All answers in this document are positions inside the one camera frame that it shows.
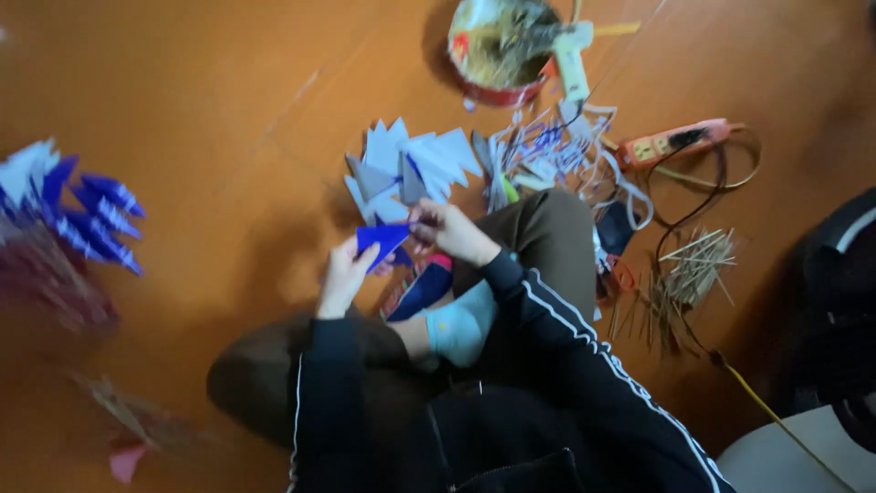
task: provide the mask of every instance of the power strip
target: power strip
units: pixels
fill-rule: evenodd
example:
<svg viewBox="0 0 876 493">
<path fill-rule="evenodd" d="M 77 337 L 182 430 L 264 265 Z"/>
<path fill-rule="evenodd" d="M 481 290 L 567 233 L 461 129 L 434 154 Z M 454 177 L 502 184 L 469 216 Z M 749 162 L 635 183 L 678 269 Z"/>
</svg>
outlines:
<svg viewBox="0 0 876 493">
<path fill-rule="evenodd" d="M 667 156 L 682 156 L 711 149 L 730 138 L 732 125 L 725 118 L 680 126 L 649 137 L 627 140 L 618 145 L 615 157 L 623 173 L 648 169 Z"/>
</svg>

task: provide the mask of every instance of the orange power strip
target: orange power strip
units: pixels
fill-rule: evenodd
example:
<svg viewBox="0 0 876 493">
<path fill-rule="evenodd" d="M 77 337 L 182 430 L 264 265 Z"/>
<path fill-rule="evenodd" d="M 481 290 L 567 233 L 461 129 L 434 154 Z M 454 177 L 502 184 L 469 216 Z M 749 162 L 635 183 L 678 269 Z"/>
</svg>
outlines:
<svg viewBox="0 0 876 493">
<path fill-rule="evenodd" d="M 715 118 L 693 125 L 680 126 L 650 137 L 621 142 L 615 152 L 615 157 L 618 159 L 618 165 L 623 173 L 648 169 L 670 154 L 682 156 L 711 149 L 716 144 L 729 139 L 734 126 L 728 123 L 725 118 Z M 704 131 L 703 137 L 697 142 L 684 147 L 674 146 L 675 139 L 673 137 L 683 137 L 684 133 L 697 130 Z"/>
</svg>

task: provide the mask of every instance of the person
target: person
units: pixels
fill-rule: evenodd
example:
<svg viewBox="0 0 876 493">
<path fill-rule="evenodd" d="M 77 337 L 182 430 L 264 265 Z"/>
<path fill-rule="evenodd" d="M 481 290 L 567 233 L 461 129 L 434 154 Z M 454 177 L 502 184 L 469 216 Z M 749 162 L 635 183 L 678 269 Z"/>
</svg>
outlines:
<svg viewBox="0 0 876 493">
<path fill-rule="evenodd" d="M 210 370 L 221 409 L 293 449 L 290 489 L 732 491 L 597 340 L 586 204 L 550 190 L 473 223 L 424 200 L 411 220 L 418 251 L 454 259 L 438 304 L 389 325 L 352 312 L 377 248 L 348 239 L 312 313 Z"/>
</svg>

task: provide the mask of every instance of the black jacket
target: black jacket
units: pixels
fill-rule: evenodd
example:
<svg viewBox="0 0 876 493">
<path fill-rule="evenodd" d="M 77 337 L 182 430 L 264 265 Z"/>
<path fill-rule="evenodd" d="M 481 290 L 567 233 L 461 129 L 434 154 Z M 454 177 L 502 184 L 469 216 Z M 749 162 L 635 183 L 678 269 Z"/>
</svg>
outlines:
<svg viewBox="0 0 876 493">
<path fill-rule="evenodd" d="M 437 397 L 412 425 L 388 483 L 375 477 L 383 469 L 366 429 L 353 326 L 315 320 L 312 346 L 290 379 L 299 490 L 732 491 L 536 269 L 503 252 L 482 274 L 531 348 L 539 395 L 483 387 Z"/>
</svg>

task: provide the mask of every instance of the wooden floor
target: wooden floor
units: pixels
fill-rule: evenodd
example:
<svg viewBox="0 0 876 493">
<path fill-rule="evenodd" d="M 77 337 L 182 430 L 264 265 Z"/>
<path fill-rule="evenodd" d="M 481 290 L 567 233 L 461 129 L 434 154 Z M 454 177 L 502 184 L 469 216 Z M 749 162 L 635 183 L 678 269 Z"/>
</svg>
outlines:
<svg viewBox="0 0 876 493">
<path fill-rule="evenodd" d="M 557 0 L 568 12 L 571 2 Z M 495 132 L 511 112 L 469 114 L 436 58 L 453 2 L 402 0 L 10 0 L 0 5 L 0 150 L 55 136 L 82 166 L 126 182 L 149 214 L 134 246 L 146 275 L 98 268 L 124 321 L 102 344 L 25 308 L 0 322 L 3 491 L 280 491 L 288 457 L 236 427 L 205 397 L 223 346 L 306 304 L 329 247 L 357 212 L 343 153 L 378 118 L 412 133 Z M 594 104 L 616 105 L 615 139 L 706 118 L 756 129 L 756 179 L 702 223 L 745 239 L 696 317 L 761 390 L 784 328 L 782 260 L 823 216 L 876 183 L 876 60 L 859 0 L 588 0 L 597 24 L 645 20 L 587 53 Z M 747 173 L 731 155 L 731 179 Z M 712 173 L 709 165 L 701 171 Z M 455 200 L 474 201 L 476 186 Z M 697 196 L 655 182 L 667 217 Z M 661 230 L 637 234 L 640 265 Z M 370 279 L 357 303 L 385 286 Z M 599 330 L 605 334 L 607 327 Z M 622 335 L 626 370 L 719 454 L 765 423 L 725 374 L 661 358 Z M 147 458 L 134 484 L 112 480 L 105 421 L 59 368 L 106 374 L 221 437 L 193 462 Z"/>
</svg>

